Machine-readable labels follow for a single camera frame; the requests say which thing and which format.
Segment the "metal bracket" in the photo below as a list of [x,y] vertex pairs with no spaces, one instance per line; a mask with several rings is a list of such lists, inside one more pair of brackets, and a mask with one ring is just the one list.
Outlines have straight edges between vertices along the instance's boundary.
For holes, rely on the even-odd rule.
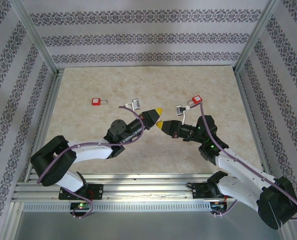
[[[90,200],[102,200],[103,196],[103,184],[88,184],[87,190],[83,197]],[[81,200],[79,197],[76,197],[69,192],[67,192],[63,187],[59,189],[58,194],[59,200]]]
[[[208,183],[207,182],[201,182],[201,183],[191,183],[188,182],[186,186],[190,189],[192,189],[192,197],[193,199],[212,199],[213,194],[208,189]],[[224,195],[220,195],[217,197],[217,199],[224,199]]]

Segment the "striped wall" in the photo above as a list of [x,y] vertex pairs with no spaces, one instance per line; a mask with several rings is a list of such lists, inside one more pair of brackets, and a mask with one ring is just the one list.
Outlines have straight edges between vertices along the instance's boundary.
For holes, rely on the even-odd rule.
[[25,0],[57,67],[233,65],[268,0]]
[[52,79],[12,6],[0,0],[0,234]]
[[279,3],[239,76],[270,170],[297,195],[297,0]]

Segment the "cable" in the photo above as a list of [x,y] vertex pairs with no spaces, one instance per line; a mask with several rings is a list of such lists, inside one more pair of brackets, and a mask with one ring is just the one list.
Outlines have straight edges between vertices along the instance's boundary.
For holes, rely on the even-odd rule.
[[[249,167],[247,164],[245,164],[244,162],[242,162],[240,159],[238,159],[237,157],[232,156],[231,154],[229,154],[228,152],[226,152],[213,138],[211,131],[209,129],[207,120],[205,118],[204,115],[204,111],[203,111],[203,103],[200,102],[200,112],[202,114],[202,118],[203,118],[203,122],[206,128],[206,131],[210,137],[210,139],[212,140],[212,142],[218,147],[218,149],[220,149],[223,153],[225,153],[228,157],[230,157],[231,159],[233,159],[234,161],[238,162],[239,164],[241,164],[242,166],[244,166],[246,169],[250,170],[253,174],[255,174],[256,176],[258,176],[259,178],[261,178],[263,181],[267,182],[268,184],[272,185],[273,187],[275,187],[277,190],[279,190],[281,193],[283,193],[285,196],[287,196],[293,203],[296,204],[297,206],[297,201],[295,200],[294,197],[292,197],[290,194],[288,194],[286,191],[284,191],[282,188],[280,188],[278,185],[276,185],[274,182],[268,180],[266,177],[264,177],[263,175],[261,175],[260,173],[258,173],[257,171],[255,171],[254,169],[252,169],[251,167]],[[292,217],[291,220],[297,221],[297,217]]]
[[220,215],[221,217],[224,216],[225,214],[229,213],[229,211],[232,210],[232,208],[235,206],[235,204],[237,204],[238,200],[235,200],[231,206],[229,206],[229,208],[225,211],[225,212],[220,212],[218,210],[212,209],[213,212],[218,213],[218,215]]
[[228,205],[228,202],[227,202],[228,196],[224,195],[224,197],[225,197],[225,200],[223,201],[223,203],[224,203],[224,205]]
[[192,108],[197,107],[198,105],[200,105],[200,104],[199,104],[199,103],[197,103],[197,104],[193,104],[192,106],[190,105],[189,108],[192,109]]
[[[54,160],[47,166],[47,168],[44,170],[44,172],[39,176],[38,180],[37,180],[37,184],[40,184],[42,179],[44,178],[44,176],[49,172],[49,170],[51,169],[51,167],[60,159],[61,156],[63,156],[63,154],[65,154],[67,151],[71,150],[71,149],[77,149],[77,148],[80,148],[80,147],[85,147],[85,146],[106,146],[106,147],[111,147],[111,146],[124,146],[124,145],[128,145],[128,144],[133,144],[135,143],[136,141],[138,141],[142,135],[143,135],[143,132],[144,132],[144,123],[141,119],[141,117],[135,112],[133,111],[132,109],[130,108],[127,108],[126,106],[119,106],[118,108],[120,109],[126,109],[128,111],[130,111],[131,113],[134,114],[134,116],[139,120],[141,126],[142,126],[142,129],[141,129],[141,132],[140,134],[138,135],[138,137],[133,140],[133,141],[129,141],[129,142],[125,142],[125,143],[100,143],[100,142],[84,142],[84,143],[80,143],[80,144],[76,144],[76,145],[73,145],[73,146],[70,146],[68,148],[66,148],[65,150],[63,150],[59,155],[56,156],[56,158],[54,158]],[[88,203],[91,204],[91,210],[88,211],[86,214],[84,214],[83,216],[79,216],[78,218],[79,219],[82,219],[82,218],[85,218],[87,217],[88,215],[90,215],[94,209],[94,203],[93,201],[91,201],[90,199],[87,199],[86,197],[83,197],[83,196],[80,196],[78,194],[76,194],[75,192],[72,192],[71,190],[68,190],[66,188],[64,188],[68,193],[74,195],[75,197],[77,198],[80,198],[80,199],[83,199],[85,201],[87,201]]]

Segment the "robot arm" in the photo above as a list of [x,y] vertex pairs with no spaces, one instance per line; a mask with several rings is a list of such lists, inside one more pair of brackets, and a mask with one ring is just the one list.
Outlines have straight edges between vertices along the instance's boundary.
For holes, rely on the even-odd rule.
[[[142,112],[139,117],[142,120],[145,130],[149,130],[155,125],[162,114],[162,108],[152,109]],[[96,143],[68,142],[63,136],[59,135],[54,137],[38,152],[36,152],[30,159],[37,175],[41,179],[43,186],[48,187],[51,185],[58,185],[68,189],[80,196],[85,196],[88,191],[88,184],[82,175],[69,171],[69,168],[78,162],[91,160],[91,159],[109,159],[115,158],[125,150],[123,145],[131,142],[135,137],[138,137],[142,132],[142,124],[140,120],[135,119],[129,124],[123,120],[115,120],[104,138]],[[83,145],[74,150],[73,146]],[[60,155],[51,168],[46,171],[53,160]]]
[[[189,111],[190,106],[179,105],[176,109],[177,115],[181,116],[183,115],[181,111]],[[204,117],[212,138],[220,148],[210,138],[202,116],[197,120],[196,126],[187,125],[184,120],[182,122],[178,120],[159,121],[156,125],[172,138],[182,138],[184,142],[200,143],[198,150],[202,157],[231,174],[219,171],[209,178],[207,188],[214,198],[221,195],[235,198],[257,211],[268,226],[279,229],[297,213],[297,205],[268,182],[276,184],[297,201],[291,182],[283,176],[277,179],[239,157],[217,137],[218,128],[212,116],[205,115]]]

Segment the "marble floor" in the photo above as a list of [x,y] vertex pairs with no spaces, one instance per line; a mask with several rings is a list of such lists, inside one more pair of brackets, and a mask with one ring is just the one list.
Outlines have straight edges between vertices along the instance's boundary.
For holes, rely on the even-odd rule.
[[[204,112],[212,115],[217,135],[238,155],[260,168],[248,119],[231,66],[74,67],[66,68],[56,99],[46,142],[57,135],[69,141],[96,141],[111,123],[135,117],[118,108],[139,98],[142,111],[163,108],[162,121],[182,120],[176,105],[193,96],[203,98]],[[92,98],[108,104],[92,106]],[[186,124],[196,125],[201,112],[188,112]],[[172,139],[156,126],[118,157],[74,164],[81,173],[205,173],[219,168],[200,155],[196,142]]]

